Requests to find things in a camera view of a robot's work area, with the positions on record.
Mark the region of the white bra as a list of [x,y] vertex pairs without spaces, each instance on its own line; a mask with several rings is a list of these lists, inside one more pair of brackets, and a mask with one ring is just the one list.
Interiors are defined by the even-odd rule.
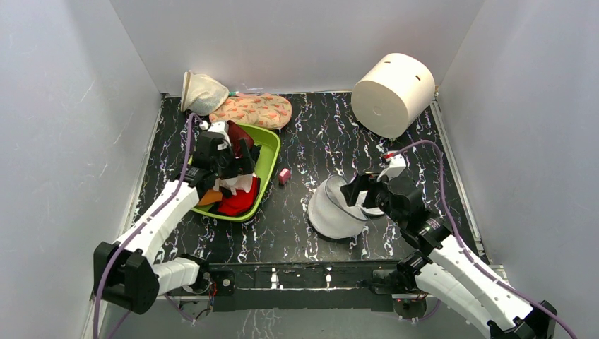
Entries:
[[233,196],[236,196],[238,191],[249,193],[254,185],[255,178],[255,174],[243,174],[229,179],[216,179],[213,190],[227,189]]

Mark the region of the dark red bra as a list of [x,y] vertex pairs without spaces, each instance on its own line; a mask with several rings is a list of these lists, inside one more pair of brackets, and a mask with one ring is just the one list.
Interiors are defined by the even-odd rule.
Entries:
[[241,140],[245,141],[249,150],[254,147],[254,139],[238,124],[232,120],[227,120],[228,136],[236,157],[242,156]]

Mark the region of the white mesh laundry bag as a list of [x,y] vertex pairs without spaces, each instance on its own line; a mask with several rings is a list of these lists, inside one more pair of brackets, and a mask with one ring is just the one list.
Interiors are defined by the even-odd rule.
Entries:
[[366,192],[359,194],[354,206],[348,206],[340,188],[344,177],[331,175],[322,182],[308,202],[308,218],[312,227],[330,239],[346,239],[361,234],[367,221],[384,217],[379,208],[364,208]]

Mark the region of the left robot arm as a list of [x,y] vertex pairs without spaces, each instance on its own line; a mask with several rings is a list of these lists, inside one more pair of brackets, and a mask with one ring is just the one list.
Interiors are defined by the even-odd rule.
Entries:
[[252,174],[257,150],[250,137],[233,150],[224,136],[203,132],[196,148],[186,146],[178,174],[137,222],[112,243],[101,242],[93,253],[95,301],[116,304],[144,314],[157,297],[184,288],[194,294],[208,290],[211,276],[203,260],[189,254],[156,264],[158,250],[179,221],[214,187],[221,174]]

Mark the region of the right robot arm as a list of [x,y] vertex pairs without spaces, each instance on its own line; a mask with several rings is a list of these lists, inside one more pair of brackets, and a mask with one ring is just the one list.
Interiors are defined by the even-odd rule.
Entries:
[[397,264],[384,286],[433,295],[476,327],[485,338],[553,338],[555,308],[526,301],[489,266],[476,258],[443,218],[428,209],[422,190],[407,177],[378,181],[359,174],[341,186],[348,206],[379,208],[401,229],[414,252]]

